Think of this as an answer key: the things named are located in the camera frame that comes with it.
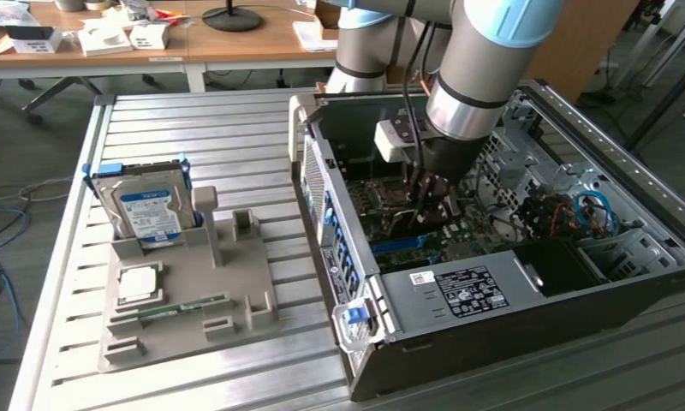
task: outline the cardboard box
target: cardboard box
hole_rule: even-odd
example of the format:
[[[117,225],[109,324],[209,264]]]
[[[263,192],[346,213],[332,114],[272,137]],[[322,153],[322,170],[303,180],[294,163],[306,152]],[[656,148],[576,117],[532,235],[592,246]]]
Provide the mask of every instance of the cardboard box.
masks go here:
[[[139,50],[164,50],[168,47],[168,25],[135,26],[129,33],[132,47]]]
[[[53,27],[5,26],[15,52],[20,54],[56,53],[63,36]]]
[[[85,28],[79,31],[79,41],[87,57],[135,50],[127,33],[119,27]]]
[[[320,26],[323,40],[339,39],[340,7],[326,2],[315,5],[315,21]]]

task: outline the motherboard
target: motherboard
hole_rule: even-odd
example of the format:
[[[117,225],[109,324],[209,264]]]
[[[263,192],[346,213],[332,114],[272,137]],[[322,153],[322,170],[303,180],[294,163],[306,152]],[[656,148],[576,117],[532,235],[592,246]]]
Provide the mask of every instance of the motherboard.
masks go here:
[[[347,182],[355,209],[382,273],[408,270],[492,252],[511,240],[494,228],[491,216],[460,185],[460,217],[424,234],[395,232],[399,220],[411,218],[407,187],[400,176]]]

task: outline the green circuit board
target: green circuit board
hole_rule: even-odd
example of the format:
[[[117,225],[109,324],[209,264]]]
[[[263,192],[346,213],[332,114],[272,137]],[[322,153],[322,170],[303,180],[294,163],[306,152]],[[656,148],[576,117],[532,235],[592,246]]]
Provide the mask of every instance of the green circuit board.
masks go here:
[[[491,218],[476,200],[464,197],[459,199],[462,217],[418,236],[420,247],[376,253],[376,244],[406,240],[392,239],[387,233],[387,220],[410,209],[406,187],[400,177],[348,182],[347,186],[382,273],[484,255],[510,241],[492,227]]]

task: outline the black lamp base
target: black lamp base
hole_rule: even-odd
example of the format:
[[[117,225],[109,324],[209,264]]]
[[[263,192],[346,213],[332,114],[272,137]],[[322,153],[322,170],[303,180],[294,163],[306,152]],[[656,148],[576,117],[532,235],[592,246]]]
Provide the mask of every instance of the black lamp base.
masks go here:
[[[264,19],[248,9],[233,8],[233,15],[228,8],[211,9],[203,13],[203,22],[221,32],[248,32],[261,26]]]

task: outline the metal table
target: metal table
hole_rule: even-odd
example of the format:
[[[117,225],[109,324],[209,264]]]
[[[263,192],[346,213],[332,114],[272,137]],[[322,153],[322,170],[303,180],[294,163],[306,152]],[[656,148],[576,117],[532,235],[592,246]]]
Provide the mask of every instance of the metal table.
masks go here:
[[[97,102],[79,159],[11,410],[671,409],[685,407],[685,293],[616,331],[354,404],[290,177],[288,101],[312,89],[119,97]],[[87,162],[185,152],[216,218],[263,222],[282,315],[298,328],[263,342],[97,373],[112,230],[81,183]]]

